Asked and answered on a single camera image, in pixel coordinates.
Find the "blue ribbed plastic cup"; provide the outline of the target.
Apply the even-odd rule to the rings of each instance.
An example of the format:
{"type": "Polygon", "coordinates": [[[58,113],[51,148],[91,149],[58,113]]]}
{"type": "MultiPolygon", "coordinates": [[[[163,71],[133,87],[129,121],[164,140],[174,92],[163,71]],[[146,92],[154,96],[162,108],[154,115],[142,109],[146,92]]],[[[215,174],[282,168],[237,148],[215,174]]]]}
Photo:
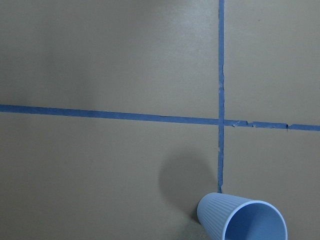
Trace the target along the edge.
{"type": "Polygon", "coordinates": [[[197,218],[212,240],[287,240],[286,222],[261,200],[209,193],[197,206],[197,218]]]}

